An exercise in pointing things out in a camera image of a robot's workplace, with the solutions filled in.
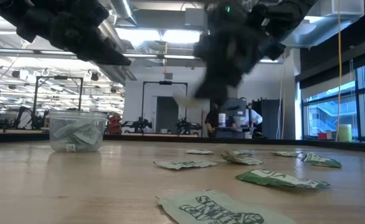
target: red object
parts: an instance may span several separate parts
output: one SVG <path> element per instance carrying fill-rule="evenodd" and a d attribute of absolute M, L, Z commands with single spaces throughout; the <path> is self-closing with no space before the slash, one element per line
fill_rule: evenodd
<path fill-rule="evenodd" d="M 121 134 L 121 118 L 120 116 L 114 115 L 111 118 L 109 118 L 109 134 Z"/>
<path fill-rule="evenodd" d="M 319 140 L 326 140 L 326 133 L 318 133 Z"/>

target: table surface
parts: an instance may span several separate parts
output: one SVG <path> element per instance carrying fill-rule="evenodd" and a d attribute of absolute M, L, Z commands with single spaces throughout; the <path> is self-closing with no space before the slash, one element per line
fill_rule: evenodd
<path fill-rule="evenodd" d="M 222 162 L 188 149 L 250 149 L 261 166 Z M 342 169 L 304 165 L 273 151 L 315 152 Z M 153 161 L 209 160 L 217 166 L 180 171 Z M 236 180 L 251 169 L 323 180 L 330 189 L 264 187 Z M 365 152 L 307 146 L 105 141 L 100 152 L 53 152 L 48 142 L 0 144 L 0 223 L 174 223 L 157 197 L 214 189 L 283 213 L 297 223 L 365 223 Z"/>

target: clear plastic container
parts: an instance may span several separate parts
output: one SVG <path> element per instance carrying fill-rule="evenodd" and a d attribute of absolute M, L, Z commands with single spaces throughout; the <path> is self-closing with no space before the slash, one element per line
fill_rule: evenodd
<path fill-rule="evenodd" d="M 56 152 L 96 152 L 107 116 L 81 111 L 50 111 L 50 145 Z"/>

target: doorway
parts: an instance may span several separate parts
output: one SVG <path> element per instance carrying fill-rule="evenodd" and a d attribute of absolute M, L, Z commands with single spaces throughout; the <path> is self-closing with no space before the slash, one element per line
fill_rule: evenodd
<path fill-rule="evenodd" d="M 171 130 L 177 133 L 178 104 L 171 96 L 158 96 L 156 104 L 156 132 L 161 129 Z"/>

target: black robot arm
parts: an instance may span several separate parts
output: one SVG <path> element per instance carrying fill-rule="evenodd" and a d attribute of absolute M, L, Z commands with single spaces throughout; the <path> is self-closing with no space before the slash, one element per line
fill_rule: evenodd
<path fill-rule="evenodd" d="M 80 60 L 124 66 L 131 63 L 100 33 L 98 26 L 109 13 L 97 0 L 0 0 L 0 16 L 29 42 L 39 35 Z"/>
<path fill-rule="evenodd" d="M 207 13 L 209 34 L 202 35 L 194 49 L 206 64 L 205 79 L 194 97 L 223 105 L 227 86 L 237 87 L 242 75 L 264 57 L 275 60 L 284 53 L 280 42 L 316 2 L 283 0 L 273 6 L 256 5 L 251 12 L 235 1 L 220 2 Z"/>

